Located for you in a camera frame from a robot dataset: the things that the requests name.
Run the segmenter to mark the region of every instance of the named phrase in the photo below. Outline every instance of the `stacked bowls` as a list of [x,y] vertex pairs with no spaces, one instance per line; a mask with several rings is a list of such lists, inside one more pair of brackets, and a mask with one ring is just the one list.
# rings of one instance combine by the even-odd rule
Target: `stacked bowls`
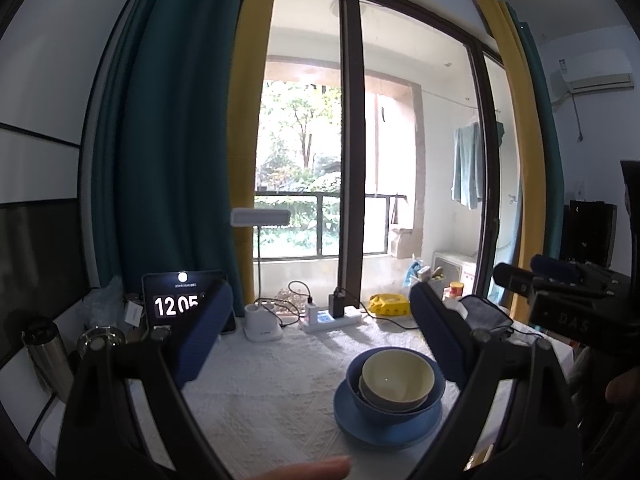
[[346,385],[364,418],[377,426],[394,426],[436,405],[446,382],[438,365],[420,352],[382,347],[351,361]]

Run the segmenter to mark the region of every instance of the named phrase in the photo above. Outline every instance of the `hanging towel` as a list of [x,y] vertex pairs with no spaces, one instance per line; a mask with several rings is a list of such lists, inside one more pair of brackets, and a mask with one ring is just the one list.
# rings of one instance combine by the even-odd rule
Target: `hanging towel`
[[[498,122],[498,147],[502,145],[504,124]],[[474,122],[454,133],[454,165],[451,199],[469,209],[478,208],[484,195],[484,140],[480,124]]]

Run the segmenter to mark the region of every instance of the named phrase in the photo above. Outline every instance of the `white wall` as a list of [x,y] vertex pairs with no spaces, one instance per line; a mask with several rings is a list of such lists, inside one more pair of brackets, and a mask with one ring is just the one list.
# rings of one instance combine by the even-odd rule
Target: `white wall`
[[0,203],[75,198],[78,148],[0,128]]
[[[609,27],[565,36],[539,47],[547,79],[558,70],[558,60],[595,50],[621,48],[640,80],[640,41],[630,27]],[[555,83],[551,99],[558,97]],[[631,234],[624,205],[620,160],[640,160],[640,88],[606,91],[575,97],[584,140],[569,99],[554,112],[566,192],[576,193],[584,183],[585,200],[603,200],[618,206],[618,223],[611,267],[630,272]]]
[[102,50],[125,0],[25,0],[0,41],[0,121],[80,143]]

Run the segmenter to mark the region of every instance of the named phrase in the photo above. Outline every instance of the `clock display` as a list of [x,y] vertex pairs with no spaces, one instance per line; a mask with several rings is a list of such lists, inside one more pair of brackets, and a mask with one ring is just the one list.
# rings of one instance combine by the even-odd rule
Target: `clock display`
[[[175,326],[187,319],[191,310],[207,307],[205,294],[216,282],[225,283],[219,270],[177,270],[142,277],[145,312],[149,326]],[[229,315],[222,333],[233,332],[236,319]]]
[[198,306],[202,294],[165,294],[154,296],[154,313],[157,317],[171,317],[184,314],[190,308]]

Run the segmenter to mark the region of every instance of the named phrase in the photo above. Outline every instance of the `finger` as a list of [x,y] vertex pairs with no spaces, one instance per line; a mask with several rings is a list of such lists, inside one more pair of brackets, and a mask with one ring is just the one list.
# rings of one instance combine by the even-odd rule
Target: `finger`
[[604,396],[611,404],[640,399],[640,367],[632,368],[613,379],[607,385]]
[[250,480],[342,480],[351,470],[351,460],[339,456],[322,460],[294,464],[274,469]]

